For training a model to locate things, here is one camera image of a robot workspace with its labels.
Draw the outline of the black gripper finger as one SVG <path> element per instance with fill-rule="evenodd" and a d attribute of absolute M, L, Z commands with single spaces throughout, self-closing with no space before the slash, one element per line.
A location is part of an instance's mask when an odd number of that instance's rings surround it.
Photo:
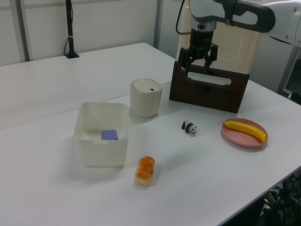
<path fill-rule="evenodd" d="M 188 76 L 189 67 L 190 65 L 196 60 L 196 49 L 195 47 L 189 47 L 189 48 L 181 48 L 179 57 L 178 57 L 178 63 L 181 66 L 181 68 L 185 72 L 185 76 Z"/>
<path fill-rule="evenodd" d="M 218 46 L 214 43 L 212 43 L 209 46 L 208 51 L 204 54 L 204 69 L 205 69 L 205 74 L 208 74 L 209 72 L 209 67 L 212 64 L 213 61 L 217 60 L 217 53 L 218 53 Z"/>

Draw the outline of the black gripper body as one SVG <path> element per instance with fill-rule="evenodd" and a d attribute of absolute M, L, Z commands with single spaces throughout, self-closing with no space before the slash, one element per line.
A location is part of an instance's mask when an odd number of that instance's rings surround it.
<path fill-rule="evenodd" d="M 190 47 L 195 47 L 196 57 L 204 57 L 204 54 L 212 44 L 213 34 L 213 31 L 191 29 Z"/>

